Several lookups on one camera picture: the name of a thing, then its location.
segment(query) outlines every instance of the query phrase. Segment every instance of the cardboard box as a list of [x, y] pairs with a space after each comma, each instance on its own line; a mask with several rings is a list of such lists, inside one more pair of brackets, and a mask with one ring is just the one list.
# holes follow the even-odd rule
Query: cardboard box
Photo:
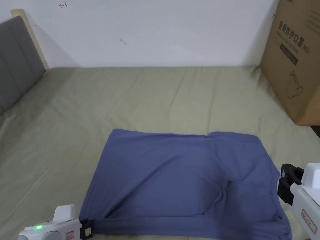
[[280, 0], [261, 68], [297, 125], [320, 125], [320, 1]]

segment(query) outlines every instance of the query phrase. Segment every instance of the wooden headboard frame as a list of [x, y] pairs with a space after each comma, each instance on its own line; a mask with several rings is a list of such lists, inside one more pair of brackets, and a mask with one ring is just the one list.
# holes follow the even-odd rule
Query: wooden headboard frame
[[43, 63], [43, 66], [44, 66], [44, 68], [45, 68], [46, 70], [48, 70], [48, 69], [49, 69], [48, 63], [47, 63], [47, 61], [45, 60], [45, 57], [44, 57], [44, 55], [43, 55], [43, 53], [42, 53], [42, 50], [41, 50], [41, 48], [40, 48], [40, 45], [39, 45], [39, 43], [38, 43], [38, 41], [37, 41], [37, 39], [36, 39], [35, 34], [33, 33], [33, 30], [32, 30], [32, 28], [31, 28], [31, 25], [30, 25], [29, 21], [28, 21], [28, 18], [27, 18], [27, 15], [26, 15], [25, 11], [24, 11], [23, 9], [12, 9], [10, 12], [11, 12], [11, 14], [12, 14], [13, 17], [21, 16], [22, 20], [24, 21], [24, 24], [25, 24], [26, 27], [27, 27], [27, 30], [28, 30], [28, 32], [29, 32], [29, 34], [30, 34], [30, 37], [31, 37], [32, 41], [33, 41], [33, 44], [35, 45], [35, 47], [36, 47], [36, 49], [37, 49], [37, 51], [38, 51], [38, 54], [39, 54], [39, 56], [40, 56], [40, 58], [41, 58], [41, 61], [42, 61], [42, 63]]

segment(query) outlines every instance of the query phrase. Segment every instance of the chinese characters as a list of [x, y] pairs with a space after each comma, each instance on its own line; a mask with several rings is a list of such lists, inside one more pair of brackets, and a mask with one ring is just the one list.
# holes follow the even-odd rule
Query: chinese characters
[[280, 21], [278, 28], [284, 33], [285, 36], [287, 36], [289, 39], [292, 39], [299, 48], [301, 48], [306, 53], [310, 52], [310, 49], [305, 44], [303, 44], [304, 38], [296, 34], [294, 30], [291, 29], [288, 25]]

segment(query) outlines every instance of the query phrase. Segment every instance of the wall mark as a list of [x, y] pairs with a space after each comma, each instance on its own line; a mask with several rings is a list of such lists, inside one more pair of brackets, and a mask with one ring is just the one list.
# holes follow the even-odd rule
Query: wall mark
[[124, 40], [120, 39], [120, 41], [123, 42], [125, 45], [127, 45], [127, 43]]
[[63, 8], [62, 6], [68, 7], [66, 2], [63, 5], [61, 5], [61, 4], [59, 5], [59, 7]]

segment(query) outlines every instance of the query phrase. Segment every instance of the red label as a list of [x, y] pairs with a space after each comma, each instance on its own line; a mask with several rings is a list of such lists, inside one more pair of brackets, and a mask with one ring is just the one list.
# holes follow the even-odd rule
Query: red label
[[66, 240], [72, 239], [75, 237], [75, 231], [66, 233]]
[[313, 234], [315, 234], [317, 232], [317, 226], [314, 224], [314, 222], [311, 220], [304, 209], [302, 209], [301, 216], [306, 221], [306, 224], [309, 226]]

